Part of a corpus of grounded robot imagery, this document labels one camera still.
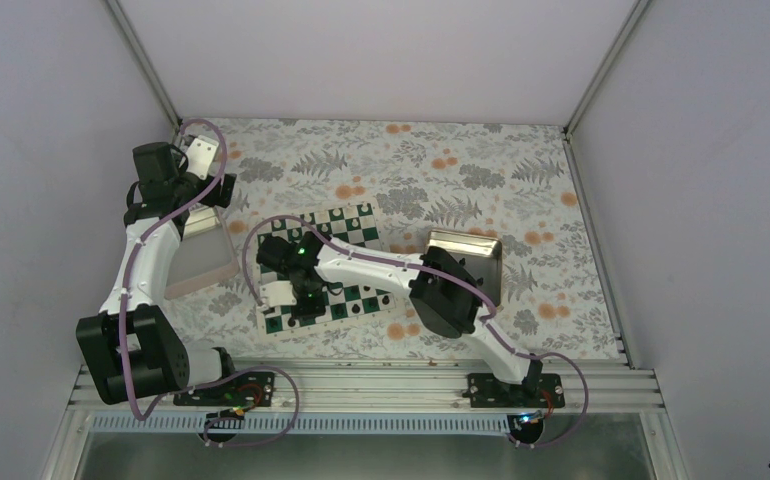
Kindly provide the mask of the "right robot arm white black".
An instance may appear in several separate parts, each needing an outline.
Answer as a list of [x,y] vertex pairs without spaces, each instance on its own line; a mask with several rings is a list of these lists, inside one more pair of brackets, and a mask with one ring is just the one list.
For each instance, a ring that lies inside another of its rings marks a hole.
[[430,332],[467,344],[504,384],[504,397],[513,406],[526,407],[541,393],[541,359],[513,345],[495,321],[497,304],[441,247],[399,255],[307,232],[296,242],[266,236],[255,260],[281,277],[261,287],[258,302],[264,309],[288,305],[305,317],[317,316],[327,286],[373,287],[408,300]]

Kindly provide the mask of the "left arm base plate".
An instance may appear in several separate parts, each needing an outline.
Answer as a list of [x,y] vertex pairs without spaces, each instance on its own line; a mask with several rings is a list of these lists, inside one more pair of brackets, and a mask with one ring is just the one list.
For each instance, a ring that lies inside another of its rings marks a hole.
[[195,390],[193,393],[176,394],[176,406],[223,407],[248,409],[269,407],[275,374],[269,371],[255,371],[241,375],[222,385]]

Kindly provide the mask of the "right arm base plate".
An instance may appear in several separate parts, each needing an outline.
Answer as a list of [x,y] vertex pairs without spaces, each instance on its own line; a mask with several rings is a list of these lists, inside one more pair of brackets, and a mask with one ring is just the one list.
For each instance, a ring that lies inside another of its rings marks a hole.
[[541,374],[536,381],[509,384],[491,373],[471,373],[462,397],[472,408],[563,408],[566,406],[561,377]]

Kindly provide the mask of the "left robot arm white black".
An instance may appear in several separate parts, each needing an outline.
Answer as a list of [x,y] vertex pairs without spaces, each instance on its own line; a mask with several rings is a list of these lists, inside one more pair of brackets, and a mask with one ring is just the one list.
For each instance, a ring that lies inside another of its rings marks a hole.
[[82,318],[76,339],[100,399],[137,399],[199,385],[216,405],[231,402],[239,377],[221,347],[188,347],[168,322],[162,304],[171,264],[190,216],[189,201],[229,205],[235,185],[209,172],[220,148],[205,136],[185,150],[165,142],[133,149],[137,181],[126,195],[126,250],[115,285],[98,314]]

